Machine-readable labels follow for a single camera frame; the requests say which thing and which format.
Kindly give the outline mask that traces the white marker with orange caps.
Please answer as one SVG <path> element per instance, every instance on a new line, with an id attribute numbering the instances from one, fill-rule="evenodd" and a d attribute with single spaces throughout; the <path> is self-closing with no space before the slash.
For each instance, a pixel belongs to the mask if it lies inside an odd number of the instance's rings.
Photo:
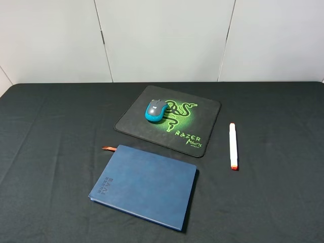
<path id="1" fill-rule="evenodd" d="M 238 170 L 238 153 L 236 128 L 234 123 L 229 125 L 229 151 L 230 151 L 230 166 L 232 170 Z"/>

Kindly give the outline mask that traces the teal and grey computer mouse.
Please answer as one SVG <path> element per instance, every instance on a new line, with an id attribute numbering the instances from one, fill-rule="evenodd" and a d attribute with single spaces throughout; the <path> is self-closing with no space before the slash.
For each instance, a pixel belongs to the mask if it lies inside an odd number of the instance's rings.
<path id="1" fill-rule="evenodd" d="M 163 100 L 151 100 L 145 111 L 145 118 L 149 122 L 159 122 L 162 120 L 166 109 L 168 108 L 167 102 Z"/>

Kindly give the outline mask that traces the black Razer mouse pad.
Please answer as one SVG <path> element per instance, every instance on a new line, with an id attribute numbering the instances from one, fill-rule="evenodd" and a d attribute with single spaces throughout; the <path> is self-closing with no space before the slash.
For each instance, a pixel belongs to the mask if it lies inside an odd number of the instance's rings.
<path id="1" fill-rule="evenodd" d="M 156 123 L 145 118 L 146 108 L 153 99 L 161 99 L 169 105 L 162 120 Z M 114 129 L 189 156 L 202 157 L 220 109 L 219 101 L 147 86 Z"/>

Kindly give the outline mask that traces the blue notebook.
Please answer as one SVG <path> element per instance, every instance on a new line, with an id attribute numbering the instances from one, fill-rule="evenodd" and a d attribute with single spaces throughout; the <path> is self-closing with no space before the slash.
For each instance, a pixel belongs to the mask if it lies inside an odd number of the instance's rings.
<path id="1" fill-rule="evenodd" d="M 89 198 L 181 231 L 196 170 L 180 160 L 119 145 Z"/>

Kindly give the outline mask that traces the orange bookmark ribbon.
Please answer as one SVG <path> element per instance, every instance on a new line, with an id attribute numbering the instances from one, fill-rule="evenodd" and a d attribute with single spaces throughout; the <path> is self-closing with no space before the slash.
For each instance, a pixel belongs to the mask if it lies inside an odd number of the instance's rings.
<path id="1" fill-rule="evenodd" d="M 112 151 L 112 152 L 115 152 L 117 150 L 117 148 L 110 147 L 110 146 L 102 146 L 102 149 L 106 151 Z"/>

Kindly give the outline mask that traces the black tablecloth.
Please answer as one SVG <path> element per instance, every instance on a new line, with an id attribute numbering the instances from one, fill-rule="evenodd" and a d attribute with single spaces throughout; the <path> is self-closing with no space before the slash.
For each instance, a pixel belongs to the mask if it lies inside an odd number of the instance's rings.
<path id="1" fill-rule="evenodd" d="M 323 242 L 322 83 L 163 83 L 221 102 L 202 158 L 113 129 L 145 86 L 19 84 L 3 94 L 1 242 Z M 183 231 L 90 201 L 111 157 L 102 146 L 120 144 L 197 166 Z"/>

